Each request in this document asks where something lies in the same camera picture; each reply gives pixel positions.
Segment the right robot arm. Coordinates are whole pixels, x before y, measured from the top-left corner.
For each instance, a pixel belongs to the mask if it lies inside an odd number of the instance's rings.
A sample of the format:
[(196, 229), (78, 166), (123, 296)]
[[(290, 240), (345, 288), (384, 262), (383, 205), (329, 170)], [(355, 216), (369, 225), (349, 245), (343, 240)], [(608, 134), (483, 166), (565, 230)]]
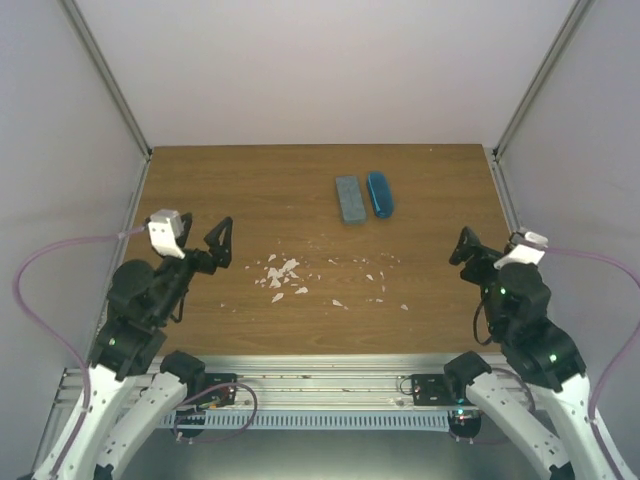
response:
[(478, 407), (542, 479), (632, 479), (597, 408), (603, 385), (591, 383), (577, 345), (548, 317), (551, 291), (538, 265), (549, 250), (546, 237), (520, 230), (497, 251), (465, 227), (449, 262), (462, 268), (462, 280), (479, 287), (477, 310), (486, 317), (489, 342), (499, 345), (554, 428), (513, 399), (474, 351), (445, 365), (444, 396)]

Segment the blue translucent glasses case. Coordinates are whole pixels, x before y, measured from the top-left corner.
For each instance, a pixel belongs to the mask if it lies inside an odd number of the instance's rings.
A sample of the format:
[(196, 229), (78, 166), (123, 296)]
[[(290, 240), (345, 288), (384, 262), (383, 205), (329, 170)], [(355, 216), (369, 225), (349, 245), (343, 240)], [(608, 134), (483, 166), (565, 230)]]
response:
[(386, 176), (380, 171), (372, 171), (366, 179), (374, 215), (381, 219), (390, 218), (394, 213), (394, 200)]

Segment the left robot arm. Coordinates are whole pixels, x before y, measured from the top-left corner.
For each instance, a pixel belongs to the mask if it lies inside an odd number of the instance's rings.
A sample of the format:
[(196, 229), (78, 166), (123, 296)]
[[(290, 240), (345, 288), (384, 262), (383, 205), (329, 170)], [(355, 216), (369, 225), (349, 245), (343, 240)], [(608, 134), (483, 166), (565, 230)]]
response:
[(205, 365), (180, 351), (168, 355), (135, 405), (137, 380), (146, 375), (166, 340), (164, 328), (181, 322), (193, 277), (230, 265), (233, 220), (225, 217), (204, 238), (205, 250), (186, 246), (191, 214), (160, 210), (142, 227), (161, 258), (158, 267), (129, 260), (112, 276), (106, 321), (89, 357), (80, 363), (82, 392), (55, 445), (32, 479), (118, 479), (160, 420), (181, 402), (206, 392)]

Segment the grey-blue glasses case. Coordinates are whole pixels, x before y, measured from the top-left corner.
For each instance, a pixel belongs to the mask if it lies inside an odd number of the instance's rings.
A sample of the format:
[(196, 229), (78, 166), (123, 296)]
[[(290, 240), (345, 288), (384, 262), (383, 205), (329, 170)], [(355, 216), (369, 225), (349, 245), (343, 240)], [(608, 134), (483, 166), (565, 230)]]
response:
[(347, 225), (363, 224), (367, 220), (366, 208), (357, 176), (335, 178), (342, 221)]

